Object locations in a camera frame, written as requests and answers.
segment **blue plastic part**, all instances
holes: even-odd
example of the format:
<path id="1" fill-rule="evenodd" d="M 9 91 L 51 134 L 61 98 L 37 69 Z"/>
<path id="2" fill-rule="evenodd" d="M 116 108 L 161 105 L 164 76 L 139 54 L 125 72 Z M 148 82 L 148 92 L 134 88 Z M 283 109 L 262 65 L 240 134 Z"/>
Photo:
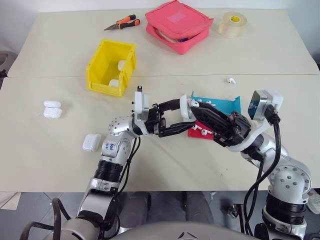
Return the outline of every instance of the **blue plastic part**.
<path id="1" fill-rule="evenodd" d="M 241 96 L 236 97 L 234 101 L 230 101 L 217 98 L 194 96 L 194 91 L 192 91 L 191 98 L 197 102 L 199 101 L 199 99 L 201 99 L 203 103 L 211 101 L 211 104 L 215 105 L 215 108 L 226 115 L 230 115 L 233 111 L 237 111 L 241 114 Z"/>

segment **white earbud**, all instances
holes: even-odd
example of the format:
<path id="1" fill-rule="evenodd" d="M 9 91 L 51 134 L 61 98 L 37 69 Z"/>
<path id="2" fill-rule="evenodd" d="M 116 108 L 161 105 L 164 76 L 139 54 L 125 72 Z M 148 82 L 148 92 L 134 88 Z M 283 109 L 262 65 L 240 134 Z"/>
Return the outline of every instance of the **white earbud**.
<path id="1" fill-rule="evenodd" d="M 201 135 L 202 136 L 205 136 L 205 135 L 207 135 L 207 134 L 212 134 L 213 132 L 212 131 L 209 131 L 209 130 L 206 130 L 206 129 L 202 129 L 201 130 Z"/>
<path id="2" fill-rule="evenodd" d="M 193 129 L 193 130 L 197 130 L 197 129 L 202 130 L 202 127 L 200 127 L 200 126 L 198 126 L 198 125 L 196 124 L 196 125 L 194 125 L 194 126 L 192 127 L 192 129 Z"/>

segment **white table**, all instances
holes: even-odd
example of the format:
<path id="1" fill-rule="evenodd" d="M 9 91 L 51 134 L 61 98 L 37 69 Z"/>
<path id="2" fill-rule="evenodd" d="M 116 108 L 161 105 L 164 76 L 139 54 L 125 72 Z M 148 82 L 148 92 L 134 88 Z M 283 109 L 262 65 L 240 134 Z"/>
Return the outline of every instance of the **white table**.
<path id="1" fill-rule="evenodd" d="M 217 28 L 230 9 L 200 9 L 215 21 L 209 37 L 185 55 L 146 32 L 148 11 L 40 13 L 8 76 L 83 77 L 103 38 L 137 44 L 134 76 L 319 73 L 285 10 L 233 9 L 247 17 L 248 25 L 241 37 L 227 39 Z M 141 25 L 103 31 L 129 14 L 136 14 Z"/>
<path id="2" fill-rule="evenodd" d="M 237 83 L 226 83 L 226 77 Z M 282 144 L 309 167 L 313 187 L 320 187 L 319 75 L 248 74 L 132 77 L 122 98 L 87 90 L 85 77 L 6 78 L 0 91 L 0 191 L 85 191 L 100 153 L 84 152 L 84 137 L 106 136 L 114 117 L 131 114 L 137 85 L 150 94 L 151 104 L 192 90 L 229 100 L 240 95 L 245 116 L 254 90 L 278 90 L 284 95 Z M 62 117 L 44 118 L 44 100 L 61 101 Z M 176 111 L 165 116 L 169 124 L 181 119 Z M 273 136 L 271 128 L 268 133 Z M 247 190 L 256 179 L 256 167 L 210 140 L 189 138 L 186 132 L 141 140 L 127 191 Z M 263 182 L 260 189 L 267 185 Z"/>

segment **yellow plastic bin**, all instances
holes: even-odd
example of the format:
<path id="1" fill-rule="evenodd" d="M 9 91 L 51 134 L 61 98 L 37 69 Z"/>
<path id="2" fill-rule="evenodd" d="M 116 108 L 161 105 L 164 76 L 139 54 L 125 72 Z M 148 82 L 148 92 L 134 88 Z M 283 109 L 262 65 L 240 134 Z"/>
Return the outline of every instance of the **yellow plastic bin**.
<path id="1" fill-rule="evenodd" d="M 128 87 L 133 70 L 137 66 L 136 45 L 103 39 L 86 67 L 86 86 L 92 91 L 122 97 Z M 125 60 L 121 71 L 118 62 Z M 109 86 L 112 79 L 118 87 Z"/>

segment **white wall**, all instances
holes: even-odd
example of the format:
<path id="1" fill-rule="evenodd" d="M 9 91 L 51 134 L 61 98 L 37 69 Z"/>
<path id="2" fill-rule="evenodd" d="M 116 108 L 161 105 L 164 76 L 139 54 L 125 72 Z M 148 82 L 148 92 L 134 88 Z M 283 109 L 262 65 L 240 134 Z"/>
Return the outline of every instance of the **white wall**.
<path id="1" fill-rule="evenodd" d="M 155 8 L 168 0 L 1 0 L 0 50 L 18 53 L 37 13 Z M 194 8 L 287 9 L 311 55 L 320 55 L 319 0 L 181 0 Z"/>

